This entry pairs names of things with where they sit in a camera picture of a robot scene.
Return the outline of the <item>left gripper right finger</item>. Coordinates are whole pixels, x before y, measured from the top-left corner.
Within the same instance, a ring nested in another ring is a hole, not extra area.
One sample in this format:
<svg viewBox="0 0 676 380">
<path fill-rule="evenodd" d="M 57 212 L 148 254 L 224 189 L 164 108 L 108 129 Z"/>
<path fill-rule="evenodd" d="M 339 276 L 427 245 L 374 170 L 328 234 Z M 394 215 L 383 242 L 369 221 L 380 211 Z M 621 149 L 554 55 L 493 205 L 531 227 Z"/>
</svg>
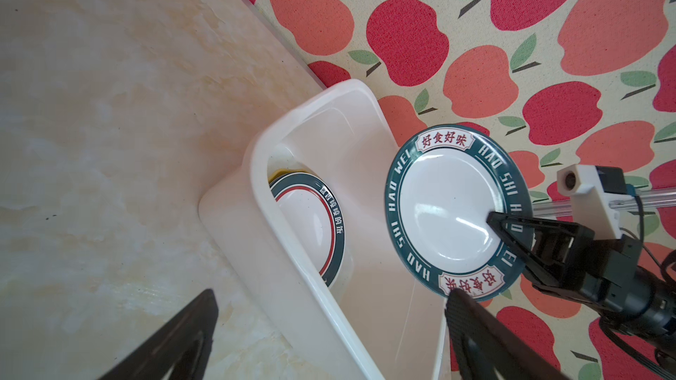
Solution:
<svg viewBox="0 0 676 380">
<path fill-rule="evenodd" d="M 447 297 L 445 319 L 463 379 L 563 379 L 463 290 Z"/>
</svg>

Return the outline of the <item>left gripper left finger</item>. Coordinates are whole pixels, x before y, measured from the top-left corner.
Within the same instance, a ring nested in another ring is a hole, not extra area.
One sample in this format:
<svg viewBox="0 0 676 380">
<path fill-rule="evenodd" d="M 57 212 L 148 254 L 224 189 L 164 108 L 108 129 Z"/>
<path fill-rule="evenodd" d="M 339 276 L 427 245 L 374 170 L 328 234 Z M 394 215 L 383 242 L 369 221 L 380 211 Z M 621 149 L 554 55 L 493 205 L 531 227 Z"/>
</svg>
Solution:
<svg viewBox="0 0 676 380">
<path fill-rule="evenodd" d="M 218 321 L 212 289 L 204 290 L 104 379 L 193 379 L 204 377 Z"/>
</svg>

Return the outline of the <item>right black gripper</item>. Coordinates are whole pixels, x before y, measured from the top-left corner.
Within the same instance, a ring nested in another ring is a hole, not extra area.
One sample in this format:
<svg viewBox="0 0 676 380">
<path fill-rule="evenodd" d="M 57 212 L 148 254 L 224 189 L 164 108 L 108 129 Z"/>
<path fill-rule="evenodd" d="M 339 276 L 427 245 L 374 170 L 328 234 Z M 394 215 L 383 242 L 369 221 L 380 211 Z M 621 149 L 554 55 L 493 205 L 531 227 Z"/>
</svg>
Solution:
<svg viewBox="0 0 676 380">
<path fill-rule="evenodd" d="M 539 292 L 588 306 L 620 333 L 674 337 L 675 288 L 638 265 L 639 240 L 596 240 L 576 223 L 500 212 L 490 212 L 487 224 Z"/>
</svg>

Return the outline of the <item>large dark-rimmed lettered plate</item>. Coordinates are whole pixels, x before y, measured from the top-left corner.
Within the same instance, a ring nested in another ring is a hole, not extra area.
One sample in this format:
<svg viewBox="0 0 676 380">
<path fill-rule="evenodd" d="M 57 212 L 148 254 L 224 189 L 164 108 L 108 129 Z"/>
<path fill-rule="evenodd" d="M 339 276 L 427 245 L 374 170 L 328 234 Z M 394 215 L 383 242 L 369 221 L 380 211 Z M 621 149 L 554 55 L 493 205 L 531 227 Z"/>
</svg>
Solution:
<svg viewBox="0 0 676 380">
<path fill-rule="evenodd" d="M 438 125 L 406 140 L 387 172 L 384 202 L 404 267 L 442 297 L 462 290 L 489 301 L 525 268 L 487 219 L 532 217 L 529 189 L 508 153 L 476 129 Z"/>
</svg>

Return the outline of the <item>white plate green red rim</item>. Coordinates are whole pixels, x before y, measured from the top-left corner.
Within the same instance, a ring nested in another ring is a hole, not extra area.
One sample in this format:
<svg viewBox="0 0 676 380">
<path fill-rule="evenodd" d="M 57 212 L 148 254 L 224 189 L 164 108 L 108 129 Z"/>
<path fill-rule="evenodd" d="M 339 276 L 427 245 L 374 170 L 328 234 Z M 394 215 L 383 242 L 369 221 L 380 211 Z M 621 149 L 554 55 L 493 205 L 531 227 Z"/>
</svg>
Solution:
<svg viewBox="0 0 676 380">
<path fill-rule="evenodd" d="M 321 279 L 331 286 L 346 251 L 343 211 L 333 191 L 311 172 L 287 174 L 270 190 Z"/>
</svg>

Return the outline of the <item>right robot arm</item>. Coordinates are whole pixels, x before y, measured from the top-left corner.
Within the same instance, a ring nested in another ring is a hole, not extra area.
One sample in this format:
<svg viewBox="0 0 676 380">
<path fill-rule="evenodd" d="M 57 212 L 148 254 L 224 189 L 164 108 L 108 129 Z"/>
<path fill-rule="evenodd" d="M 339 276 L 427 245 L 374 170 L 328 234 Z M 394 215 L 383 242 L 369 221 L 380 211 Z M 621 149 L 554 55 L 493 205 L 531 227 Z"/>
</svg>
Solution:
<svg viewBox="0 0 676 380">
<path fill-rule="evenodd" d="M 536 290 L 596 311 L 618 348 L 656 375 L 675 377 L 675 282 L 639 266 L 642 242 L 598 240 L 579 223 L 495 211 L 487 224 L 524 262 Z"/>
</svg>

